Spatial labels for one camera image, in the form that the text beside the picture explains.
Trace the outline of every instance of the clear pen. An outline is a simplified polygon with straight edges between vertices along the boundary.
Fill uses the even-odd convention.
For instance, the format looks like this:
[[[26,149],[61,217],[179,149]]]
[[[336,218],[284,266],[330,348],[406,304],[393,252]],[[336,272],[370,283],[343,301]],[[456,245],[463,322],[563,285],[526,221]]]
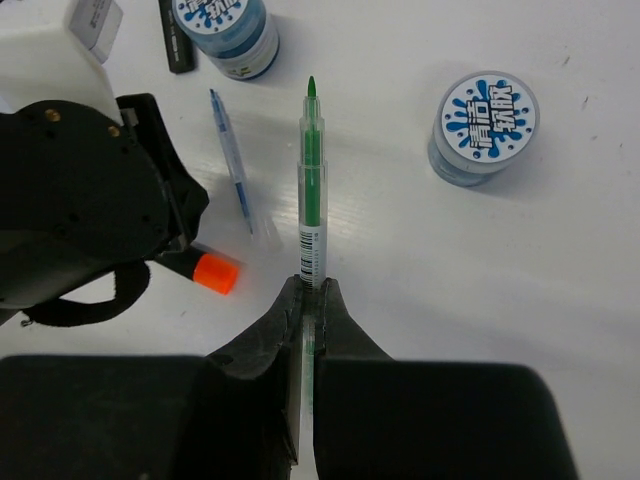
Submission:
[[[213,116],[216,120],[218,137],[222,144],[224,159],[226,160],[227,167],[229,168],[229,176],[231,177],[231,180],[236,187],[236,191],[238,192],[240,206],[242,207],[242,215],[244,215],[244,218],[249,225],[249,231],[251,232],[251,235],[253,235],[255,231],[255,223],[247,193],[247,176],[244,173],[244,167],[242,166],[242,158],[240,157],[238,143],[236,142],[236,137],[231,128],[231,122],[229,122],[229,117],[227,116],[227,112],[224,109],[224,104],[222,103],[220,96],[213,90],[209,90],[209,92],[211,94],[211,106],[213,107]]]
[[[277,252],[282,249],[282,240],[278,235],[278,230],[273,223],[271,215],[257,207],[256,204],[251,201],[250,189],[242,165],[238,142],[233,133],[231,121],[224,108],[222,99],[213,90],[209,90],[209,93],[211,95],[213,116],[216,121],[216,130],[218,131],[218,137],[222,145],[224,159],[227,162],[229,176],[236,187],[240,207],[242,208],[242,215],[249,225],[249,232],[251,232],[254,242],[256,242],[260,248],[269,252]]]
[[[300,233],[300,279],[308,294],[320,291],[327,277],[327,164],[324,160],[324,119],[316,82],[309,78],[300,119],[298,162],[298,228]],[[306,311],[302,319],[303,424],[313,427],[313,372],[315,319]]]

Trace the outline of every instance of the barcode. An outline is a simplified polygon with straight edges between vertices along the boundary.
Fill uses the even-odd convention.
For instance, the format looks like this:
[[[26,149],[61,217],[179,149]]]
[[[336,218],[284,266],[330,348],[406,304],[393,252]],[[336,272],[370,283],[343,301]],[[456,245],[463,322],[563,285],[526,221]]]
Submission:
[[[304,284],[313,284],[313,234],[300,232],[300,278]]]

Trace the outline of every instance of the black marker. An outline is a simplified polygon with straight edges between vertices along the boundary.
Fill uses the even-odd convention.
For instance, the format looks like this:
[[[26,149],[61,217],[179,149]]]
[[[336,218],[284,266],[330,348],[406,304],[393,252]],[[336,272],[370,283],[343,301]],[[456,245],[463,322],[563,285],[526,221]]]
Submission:
[[[176,19],[173,16],[172,3],[172,0],[159,0],[169,70],[173,73],[191,72],[196,68],[193,43],[176,23]]]

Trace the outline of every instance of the blue pen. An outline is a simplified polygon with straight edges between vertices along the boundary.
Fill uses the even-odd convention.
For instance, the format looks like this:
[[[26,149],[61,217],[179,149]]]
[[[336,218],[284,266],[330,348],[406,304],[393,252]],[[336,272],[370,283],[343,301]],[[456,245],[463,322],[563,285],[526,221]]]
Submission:
[[[236,137],[233,134],[233,129],[231,128],[231,122],[229,121],[229,117],[227,116],[227,112],[224,109],[224,104],[222,103],[220,96],[213,90],[209,90],[209,92],[211,93],[211,106],[213,107],[213,116],[216,120],[218,137],[222,144],[224,158],[227,161],[229,175],[236,186],[238,198],[240,199],[240,206],[242,207],[242,214],[247,220],[251,235],[253,235],[254,219],[251,215],[251,208],[249,206],[250,202],[247,193],[247,177],[244,173],[244,167],[242,166],[238,143],[236,142]]]

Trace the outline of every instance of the green marker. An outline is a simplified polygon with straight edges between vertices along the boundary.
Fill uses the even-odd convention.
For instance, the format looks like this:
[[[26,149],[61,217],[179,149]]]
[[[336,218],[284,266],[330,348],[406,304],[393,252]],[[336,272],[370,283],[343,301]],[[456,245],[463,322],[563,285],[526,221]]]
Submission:
[[[300,277],[305,286],[321,287],[327,276],[327,165],[324,163],[324,119],[316,82],[309,78],[300,119],[298,163]]]

